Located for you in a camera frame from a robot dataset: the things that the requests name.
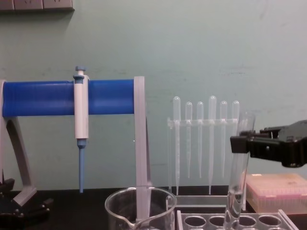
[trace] blue pipette holder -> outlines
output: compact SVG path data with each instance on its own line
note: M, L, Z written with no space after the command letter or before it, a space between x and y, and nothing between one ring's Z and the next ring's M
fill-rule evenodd
M16 155L22 191L14 198L19 204L26 203L36 192L24 147L19 116L74 115L73 81L6 82L0 80L0 148L3 135L8 131ZM89 115L134 114L136 185L151 185L148 135L145 110L144 77L133 80L88 81ZM2 183L2 155L0 150L0 182ZM142 211L142 199L138 210Z

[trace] transfer pipette rack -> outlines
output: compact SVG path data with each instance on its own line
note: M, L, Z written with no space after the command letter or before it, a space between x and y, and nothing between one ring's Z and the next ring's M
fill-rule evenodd
M228 162L232 160L229 139L236 135L239 112L238 101L228 106L226 101L218 102L215 96L211 96L208 104L205 101L181 104L181 99L174 97L173 117L167 120L167 152L169 190L177 195L177 206L226 206L227 196L211 195L210 191L212 184L229 183L227 172L231 164ZM209 186L209 193L180 195L179 186L205 185Z
M187 214L177 211L178 230L223 230L224 214ZM298 230L282 211L277 213L243 213L233 230Z

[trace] electrical outlet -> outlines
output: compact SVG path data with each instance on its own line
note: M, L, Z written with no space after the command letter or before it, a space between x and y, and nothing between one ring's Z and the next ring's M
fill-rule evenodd
M43 0L14 0L15 10L42 10Z
M13 11L14 1L13 0L0 0L0 11Z
M72 0L43 0L44 9L73 9Z

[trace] green wall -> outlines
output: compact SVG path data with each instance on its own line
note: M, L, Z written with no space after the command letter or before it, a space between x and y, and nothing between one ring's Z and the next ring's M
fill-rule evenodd
M167 185L166 119L175 95L182 103L239 100L257 114L257 129L307 117L305 0L75 0L74 7L73 14L1 15L0 78L72 80L80 64L91 79L145 76L155 185ZM73 117L20 121L37 187L77 188ZM20 188L5 138L5 176ZM134 185L133 140L133 116L91 116L85 187ZM249 164L251 173L287 171L307 175L280 163Z

